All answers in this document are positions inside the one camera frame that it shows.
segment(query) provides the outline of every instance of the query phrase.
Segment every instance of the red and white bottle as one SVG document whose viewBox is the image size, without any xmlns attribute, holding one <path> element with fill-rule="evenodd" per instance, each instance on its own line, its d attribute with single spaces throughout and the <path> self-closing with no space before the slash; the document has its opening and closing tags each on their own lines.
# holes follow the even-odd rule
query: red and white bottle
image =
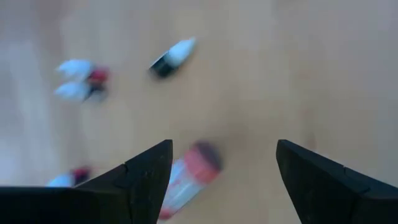
<svg viewBox="0 0 398 224">
<path fill-rule="evenodd" d="M 174 161 L 159 220 L 167 220 L 199 191 L 216 179 L 222 164 L 214 146 L 196 142 L 182 158 Z"/>
</svg>

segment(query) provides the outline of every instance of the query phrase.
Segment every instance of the light wood surface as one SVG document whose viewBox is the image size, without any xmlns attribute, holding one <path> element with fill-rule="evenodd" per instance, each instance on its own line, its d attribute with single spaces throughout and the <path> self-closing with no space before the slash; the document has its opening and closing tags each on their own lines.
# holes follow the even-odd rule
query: light wood surface
<svg viewBox="0 0 398 224">
<path fill-rule="evenodd" d="M 398 185 L 397 24 L 390 0 L 1 1 L 0 184 L 208 139 L 225 170 L 170 223 L 299 223 L 275 161 L 289 139 Z M 181 71 L 151 79 L 191 36 Z M 111 69 L 104 103 L 53 96 L 70 58 Z"/>
</svg>

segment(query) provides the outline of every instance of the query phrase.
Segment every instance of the wooden floor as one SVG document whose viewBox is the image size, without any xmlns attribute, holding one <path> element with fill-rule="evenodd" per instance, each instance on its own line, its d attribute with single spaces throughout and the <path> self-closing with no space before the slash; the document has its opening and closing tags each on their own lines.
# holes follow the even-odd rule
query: wooden floor
<svg viewBox="0 0 398 224">
<path fill-rule="evenodd" d="M 398 185 L 398 5 L 390 0 L 0 2 L 0 184 L 97 174 L 163 139 L 226 167 L 170 223 L 299 223 L 277 169 L 289 139 Z M 146 70 L 180 39 L 170 80 Z M 53 96 L 69 58 L 109 66 L 100 105 Z"/>
</svg>

